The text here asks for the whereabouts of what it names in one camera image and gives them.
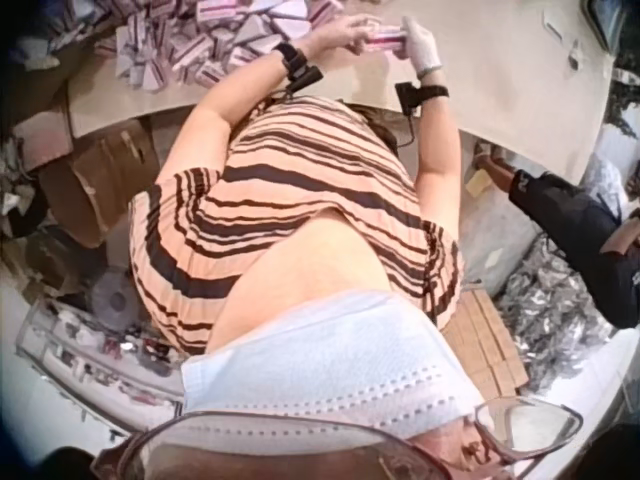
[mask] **face mask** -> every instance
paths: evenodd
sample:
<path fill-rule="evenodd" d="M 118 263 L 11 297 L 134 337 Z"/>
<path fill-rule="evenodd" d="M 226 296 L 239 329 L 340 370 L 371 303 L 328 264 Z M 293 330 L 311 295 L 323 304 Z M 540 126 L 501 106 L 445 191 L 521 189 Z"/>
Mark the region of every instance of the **face mask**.
<path fill-rule="evenodd" d="M 310 302 L 182 367 L 185 411 L 355 423 L 410 438 L 483 402 L 423 312 L 389 292 Z"/>

